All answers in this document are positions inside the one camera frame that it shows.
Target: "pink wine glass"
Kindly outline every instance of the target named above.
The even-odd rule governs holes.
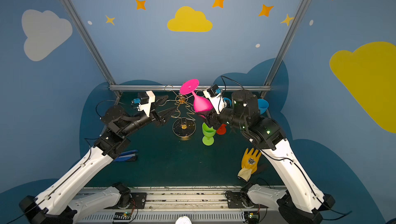
[[[194,110],[195,112],[210,111],[213,108],[212,103],[207,98],[198,96],[194,90],[198,87],[199,80],[191,79],[184,83],[180,88],[180,94],[187,95],[192,93],[194,96]]]

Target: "round metal base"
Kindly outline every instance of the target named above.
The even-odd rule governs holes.
[[[188,140],[188,138],[195,132],[195,122],[187,118],[178,118],[173,123],[173,132],[182,140]]]

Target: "green table surface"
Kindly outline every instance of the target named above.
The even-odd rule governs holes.
[[[175,99],[172,92],[155,92],[156,96],[169,95]],[[120,101],[130,114],[135,110],[129,108],[137,93],[125,92]],[[169,101],[158,111],[174,107],[175,102]],[[181,117],[186,117],[185,106],[181,105]],[[245,185],[237,177],[241,169],[241,159],[246,148],[251,144],[240,134],[232,131],[229,126],[224,135],[216,134],[214,144],[206,146],[202,143],[203,121],[195,116],[196,130],[189,140],[181,140],[172,130],[177,120],[171,118],[165,126],[156,127],[148,124],[128,137],[131,141],[126,149],[139,151],[135,162],[112,162],[102,169],[86,187],[106,187],[115,182],[122,182],[128,187],[136,186],[221,186]],[[260,185],[283,185],[282,180],[270,162],[261,156],[259,166],[265,164],[265,170],[253,174],[250,181]]]

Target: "green cup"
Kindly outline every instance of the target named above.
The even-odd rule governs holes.
[[[210,146],[215,142],[213,136],[216,134],[216,130],[213,127],[208,127],[206,123],[202,123],[202,133],[204,137],[202,138],[202,142],[206,146]]]

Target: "white bracket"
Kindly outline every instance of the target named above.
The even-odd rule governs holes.
[[[210,102],[212,103],[213,107],[215,108],[217,114],[220,114],[221,110],[225,108],[225,102],[224,102],[224,99],[221,97],[221,92],[212,98],[212,97],[210,97],[210,94],[207,92],[207,89],[206,89],[206,90],[204,90],[204,95],[206,98],[208,98],[210,100]]]
[[[147,117],[150,117],[150,109],[151,109],[151,103],[155,102],[155,95],[152,91],[146,91],[148,95],[148,103],[146,104],[139,104],[139,107],[137,107],[138,111],[144,111],[146,113]]]

